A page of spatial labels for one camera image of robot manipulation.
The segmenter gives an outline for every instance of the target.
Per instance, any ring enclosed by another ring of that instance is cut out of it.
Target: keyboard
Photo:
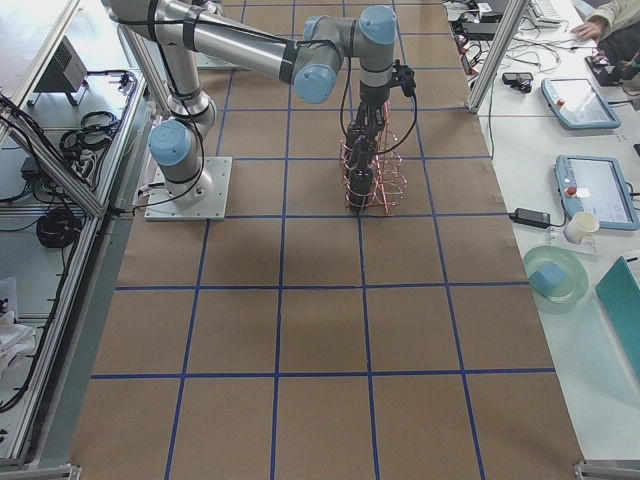
[[[536,27],[557,27],[562,22],[551,0],[530,0],[527,10]]]

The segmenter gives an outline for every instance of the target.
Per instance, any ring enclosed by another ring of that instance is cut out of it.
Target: person
[[[571,30],[579,40],[595,40],[611,63],[628,61],[640,50],[640,1],[612,0]]]

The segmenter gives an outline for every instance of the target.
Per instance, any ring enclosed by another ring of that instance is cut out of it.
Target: blue sponge
[[[566,278],[567,274],[556,263],[547,262],[529,277],[529,282],[536,291],[548,296]]]

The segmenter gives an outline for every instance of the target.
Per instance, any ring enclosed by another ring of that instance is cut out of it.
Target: green bowl
[[[542,292],[531,284],[533,290],[555,303],[575,303],[589,289],[589,278],[582,264],[567,250],[542,245],[532,248],[524,256],[524,269],[527,278],[531,277],[547,263],[555,263],[565,274],[565,278],[550,292]]]

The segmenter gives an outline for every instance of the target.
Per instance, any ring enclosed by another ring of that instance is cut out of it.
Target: sleeve
[[[597,8],[587,20],[593,17],[602,17],[607,21],[603,38],[621,28],[628,27],[640,21],[640,1],[638,0],[612,0]]]

